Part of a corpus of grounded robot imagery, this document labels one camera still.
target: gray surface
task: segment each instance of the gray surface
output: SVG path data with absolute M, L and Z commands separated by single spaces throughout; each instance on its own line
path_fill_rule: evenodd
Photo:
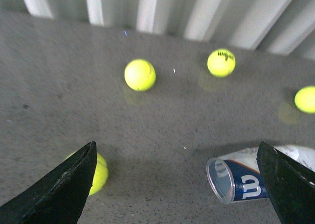
M 261 140 L 315 148 L 315 116 L 293 105 L 314 62 L 230 48 L 236 69 L 217 79 L 219 45 L 10 12 L 0 45 L 0 205 L 95 140 L 110 176 L 80 224 L 280 223 L 268 199 L 221 204 L 205 166 Z M 134 58 L 156 69 L 146 93 L 124 82 Z

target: blue label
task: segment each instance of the blue label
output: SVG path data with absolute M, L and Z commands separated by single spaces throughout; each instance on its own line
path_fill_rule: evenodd
M 224 160 L 224 162 L 234 178 L 234 201 L 268 198 L 262 177 L 257 171 L 232 160 Z

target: tennis ball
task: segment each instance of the tennis ball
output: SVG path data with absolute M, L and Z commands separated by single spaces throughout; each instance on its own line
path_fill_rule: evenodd
M 235 68 L 234 54 L 227 49 L 217 49 L 208 57 L 208 69 L 215 77 L 226 77 Z
M 108 177 L 107 163 L 105 159 L 99 153 L 97 153 L 96 168 L 89 195 L 95 194 L 96 192 L 100 191 L 100 189 L 106 183 L 107 177 Z
M 125 80 L 136 91 L 149 90 L 156 81 L 156 71 L 147 60 L 134 59 L 125 68 Z
M 315 113 L 315 86 L 307 86 L 297 92 L 294 102 L 296 107 L 305 113 Z

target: wilson logo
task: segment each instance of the wilson logo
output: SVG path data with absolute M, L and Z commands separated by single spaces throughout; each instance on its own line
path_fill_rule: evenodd
M 231 54 L 228 54 L 227 52 L 218 52 L 218 56 L 224 56 L 225 61 L 227 61 L 229 58 L 234 61 L 234 57 Z
M 244 189 L 242 199 L 246 199 L 249 197 L 256 197 L 261 194 L 261 187 L 259 186 L 259 181 L 256 177 L 252 175 L 242 176 L 242 183 L 243 183 L 243 189 Z

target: w logo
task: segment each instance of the w logo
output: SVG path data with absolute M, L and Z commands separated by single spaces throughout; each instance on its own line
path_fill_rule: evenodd
M 242 176 L 242 183 L 244 189 L 243 199 L 260 195 L 261 187 L 259 186 L 259 181 L 256 177 L 252 175 Z

